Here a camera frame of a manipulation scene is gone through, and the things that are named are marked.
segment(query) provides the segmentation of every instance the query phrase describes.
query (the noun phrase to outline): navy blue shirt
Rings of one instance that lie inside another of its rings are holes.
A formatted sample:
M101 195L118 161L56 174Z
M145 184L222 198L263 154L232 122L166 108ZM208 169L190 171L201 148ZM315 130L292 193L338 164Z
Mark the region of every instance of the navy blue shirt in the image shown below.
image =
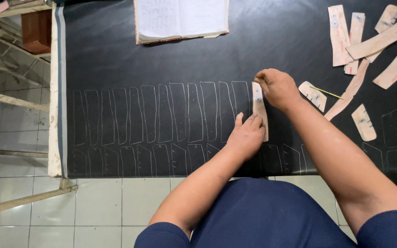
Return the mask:
M397 211L367 220L358 245L304 190L294 184L253 178L229 182L197 224L191 240L176 225L155 223L136 248L212 247L397 247Z

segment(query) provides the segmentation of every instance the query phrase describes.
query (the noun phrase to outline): notebook page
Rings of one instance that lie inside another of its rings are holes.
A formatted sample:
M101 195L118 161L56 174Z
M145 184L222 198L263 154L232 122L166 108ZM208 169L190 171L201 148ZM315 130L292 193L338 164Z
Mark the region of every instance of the notebook page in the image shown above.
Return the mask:
M180 35L178 0L136 0L139 33L146 37Z
M228 30L224 0L179 0L182 36Z

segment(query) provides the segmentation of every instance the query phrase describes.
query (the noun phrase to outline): hand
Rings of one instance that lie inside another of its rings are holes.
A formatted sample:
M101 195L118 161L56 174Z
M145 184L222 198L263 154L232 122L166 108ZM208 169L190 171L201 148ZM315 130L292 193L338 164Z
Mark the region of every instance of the hand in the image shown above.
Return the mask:
M263 118L256 113L251 115L244 124L242 119L243 113L239 113L235 119L234 130L223 149L229 150L234 156L240 156L240 159L244 162L260 149L266 134L266 128L263 125Z
M254 81L260 84L268 102L283 112L302 100L295 81L285 72L276 69L264 69L257 73Z

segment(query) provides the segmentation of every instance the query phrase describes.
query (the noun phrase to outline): brown box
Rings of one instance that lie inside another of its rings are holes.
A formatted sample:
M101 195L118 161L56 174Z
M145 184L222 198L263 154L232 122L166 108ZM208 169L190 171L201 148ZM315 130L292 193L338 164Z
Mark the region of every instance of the brown box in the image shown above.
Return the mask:
M23 45L33 54L48 54L52 48L52 10L21 15Z

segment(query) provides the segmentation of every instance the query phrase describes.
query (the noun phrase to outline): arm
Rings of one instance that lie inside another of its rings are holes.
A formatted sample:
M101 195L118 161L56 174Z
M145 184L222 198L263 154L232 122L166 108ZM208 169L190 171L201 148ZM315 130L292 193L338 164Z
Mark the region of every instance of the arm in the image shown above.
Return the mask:
M287 73L262 70L255 82L261 85L269 103L282 110L300 134L355 235L374 215L397 210L397 186L357 145L301 98Z
M173 223L190 237L224 185L263 142L266 130L262 126L262 118L254 113L244 124L242 118L243 113L237 115L234 130L224 148L185 178L163 200L148 225Z

